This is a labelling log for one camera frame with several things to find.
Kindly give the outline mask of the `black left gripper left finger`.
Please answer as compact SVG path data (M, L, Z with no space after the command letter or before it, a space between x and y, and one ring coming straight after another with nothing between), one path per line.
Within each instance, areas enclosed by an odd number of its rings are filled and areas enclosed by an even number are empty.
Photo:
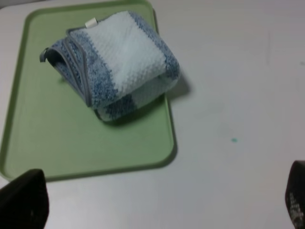
M49 215L46 179L31 169L0 189L2 229L43 229Z

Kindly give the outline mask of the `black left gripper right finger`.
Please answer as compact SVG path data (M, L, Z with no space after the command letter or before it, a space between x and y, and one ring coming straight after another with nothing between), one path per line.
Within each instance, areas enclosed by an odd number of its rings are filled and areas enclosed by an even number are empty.
M295 229L305 228L305 162L295 161L290 169L285 204Z

